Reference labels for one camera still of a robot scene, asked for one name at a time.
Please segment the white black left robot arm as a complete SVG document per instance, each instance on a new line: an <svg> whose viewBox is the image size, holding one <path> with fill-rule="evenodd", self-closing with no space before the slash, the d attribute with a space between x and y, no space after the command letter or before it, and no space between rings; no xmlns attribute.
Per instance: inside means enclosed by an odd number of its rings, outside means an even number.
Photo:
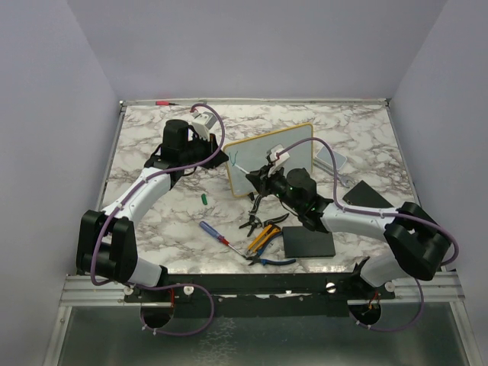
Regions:
<svg viewBox="0 0 488 366"><path fill-rule="evenodd" d="M167 120L162 142L146 160L136 181L115 202L81 219L76 254L78 271L96 284L135 284L150 300L163 299L169 289L168 270L139 257L136 227L155 202L196 168L213 169L227 162L212 126L217 117L195 114L191 122Z"/></svg>

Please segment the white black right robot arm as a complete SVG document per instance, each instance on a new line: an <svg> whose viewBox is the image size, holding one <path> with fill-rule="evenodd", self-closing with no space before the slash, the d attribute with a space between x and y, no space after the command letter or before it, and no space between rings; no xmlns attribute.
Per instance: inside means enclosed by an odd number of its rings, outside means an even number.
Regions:
<svg viewBox="0 0 488 366"><path fill-rule="evenodd" d="M304 227L323 233L351 233L388 244L387 254L363 261L350 280L356 297L367 298L378 287L397 278L433 279L451 245L447 234L417 204L371 209L342 206L318 194L306 169L285 173L265 165L246 174L263 197L272 195L289 206Z"/></svg>

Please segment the green whiteboard marker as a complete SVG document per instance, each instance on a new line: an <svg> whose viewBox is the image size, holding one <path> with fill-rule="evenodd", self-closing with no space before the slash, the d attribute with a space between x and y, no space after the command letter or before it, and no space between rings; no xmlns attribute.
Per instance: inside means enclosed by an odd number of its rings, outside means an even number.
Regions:
<svg viewBox="0 0 488 366"><path fill-rule="evenodd" d="M245 170L243 167L241 167L240 165L231 164L231 167L232 168L235 168L235 169L238 169L239 171L241 171L245 175L249 174L249 172L247 170Z"/></svg>

